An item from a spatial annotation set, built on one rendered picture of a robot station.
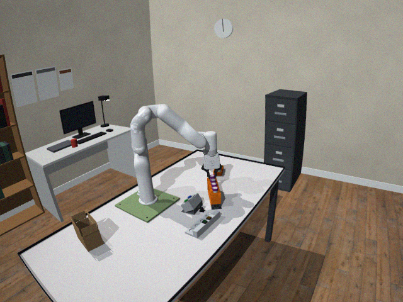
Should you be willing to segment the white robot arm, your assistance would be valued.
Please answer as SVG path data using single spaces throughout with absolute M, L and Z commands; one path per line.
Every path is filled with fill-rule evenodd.
M 134 116 L 130 124 L 130 131 L 134 154 L 134 168 L 139 187 L 137 195 L 140 196 L 139 203 L 142 205 L 151 205 L 157 202 L 150 171 L 147 139 L 145 137 L 145 126 L 153 118 L 159 118 L 165 122 L 165 124 L 178 132 L 196 148 L 205 148 L 203 149 L 203 154 L 214 155 L 217 153 L 216 132 L 194 130 L 185 119 L 180 117 L 166 104 L 141 107 L 139 113 Z

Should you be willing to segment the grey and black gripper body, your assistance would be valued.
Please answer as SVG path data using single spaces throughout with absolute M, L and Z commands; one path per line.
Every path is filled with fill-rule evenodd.
M 219 169 L 220 168 L 219 153 L 217 152 L 214 155 L 208 155 L 208 154 L 204 153 L 203 165 L 204 165 L 204 169 L 206 169 L 206 170 Z

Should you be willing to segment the small brown cardboard box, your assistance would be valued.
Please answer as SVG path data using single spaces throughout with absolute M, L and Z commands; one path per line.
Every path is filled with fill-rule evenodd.
M 87 214 L 88 217 L 86 217 L 85 211 L 77 213 L 71 216 L 71 222 L 74 226 L 78 239 L 89 252 L 103 245 L 104 243 L 99 232 L 97 222 L 88 212 Z

